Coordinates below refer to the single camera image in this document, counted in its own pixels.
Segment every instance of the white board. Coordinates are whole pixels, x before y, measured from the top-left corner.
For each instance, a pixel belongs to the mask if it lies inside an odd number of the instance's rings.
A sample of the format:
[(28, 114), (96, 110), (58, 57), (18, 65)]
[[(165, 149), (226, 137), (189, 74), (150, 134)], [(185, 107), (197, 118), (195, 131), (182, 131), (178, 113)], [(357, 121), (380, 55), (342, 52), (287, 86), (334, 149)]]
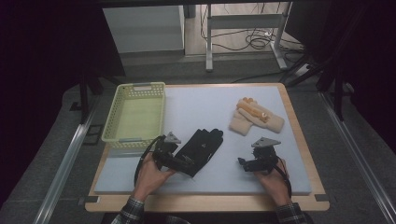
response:
[[(173, 194), (251, 194), (263, 193), (252, 173), (244, 171), (237, 158), (253, 160), (251, 144), (261, 137), (281, 142), (274, 146), (276, 154), (285, 159), (293, 195), (311, 192), (306, 170), (294, 138), (290, 122), (277, 87), (199, 87), (166, 88), (163, 133), (172, 132), (186, 144), (198, 129), (219, 129), (223, 143), (210, 162), (194, 178), (176, 173), (156, 193)], [(247, 136), (229, 130), (239, 99), (251, 97), (285, 120), (280, 133), (252, 126)], [(97, 193), (131, 192), (137, 157), (109, 157), (95, 186)]]

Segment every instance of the person's left hand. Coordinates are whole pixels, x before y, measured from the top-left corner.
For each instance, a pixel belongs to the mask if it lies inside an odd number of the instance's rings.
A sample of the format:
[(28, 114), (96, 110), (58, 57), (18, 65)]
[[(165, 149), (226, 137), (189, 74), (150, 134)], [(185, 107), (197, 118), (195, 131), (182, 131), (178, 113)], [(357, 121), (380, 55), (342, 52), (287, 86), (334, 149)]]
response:
[(162, 186), (175, 172), (171, 169), (165, 172), (160, 171), (154, 159), (152, 159), (152, 153), (150, 152), (143, 160), (132, 196), (138, 201), (144, 202), (150, 193)]

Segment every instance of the glove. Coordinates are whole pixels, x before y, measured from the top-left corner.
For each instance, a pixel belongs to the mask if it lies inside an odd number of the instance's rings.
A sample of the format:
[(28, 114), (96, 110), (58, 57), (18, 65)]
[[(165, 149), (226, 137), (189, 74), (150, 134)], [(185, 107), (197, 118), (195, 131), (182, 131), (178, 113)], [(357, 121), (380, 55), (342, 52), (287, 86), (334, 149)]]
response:
[(212, 158), (223, 142), (223, 132), (214, 129), (197, 130), (189, 142), (176, 154), (175, 158), (183, 161), (192, 161), (193, 166), (180, 170), (181, 172), (194, 177)]
[(253, 123), (245, 118), (241, 113), (239, 113), (238, 110), (233, 112), (233, 119), (231, 120), (229, 126), (231, 130), (246, 136), (251, 125), (253, 125)]
[(280, 133), (283, 128), (285, 120), (270, 110), (258, 105), (252, 98), (244, 98), (236, 106), (239, 113), (259, 127), (268, 129), (274, 133)]

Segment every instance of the white wall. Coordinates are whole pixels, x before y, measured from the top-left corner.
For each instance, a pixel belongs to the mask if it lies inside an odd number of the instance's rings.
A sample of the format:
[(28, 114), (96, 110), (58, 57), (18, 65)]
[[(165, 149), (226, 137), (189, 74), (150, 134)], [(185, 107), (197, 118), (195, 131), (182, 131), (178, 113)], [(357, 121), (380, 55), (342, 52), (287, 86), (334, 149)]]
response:
[(103, 11), (119, 53), (184, 49), (183, 6)]

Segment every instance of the beige glove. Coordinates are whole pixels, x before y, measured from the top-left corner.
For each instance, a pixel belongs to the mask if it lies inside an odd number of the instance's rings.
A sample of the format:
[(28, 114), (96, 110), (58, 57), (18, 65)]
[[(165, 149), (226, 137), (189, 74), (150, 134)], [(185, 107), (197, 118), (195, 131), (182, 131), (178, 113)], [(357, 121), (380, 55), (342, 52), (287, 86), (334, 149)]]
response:
[(280, 133), (285, 120), (257, 104), (252, 98), (244, 98), (236, 105), (239, 113), (259, 127)]
[(231, 130), (246, 136), (248, 134), (248, 131), (250, 130), (251, 125), (253, 125), (253, 123), (248, 121), (243, 115), (241, 115), (238, 110), (235, 110), (233, 112), (233, 119), (230, 123)]

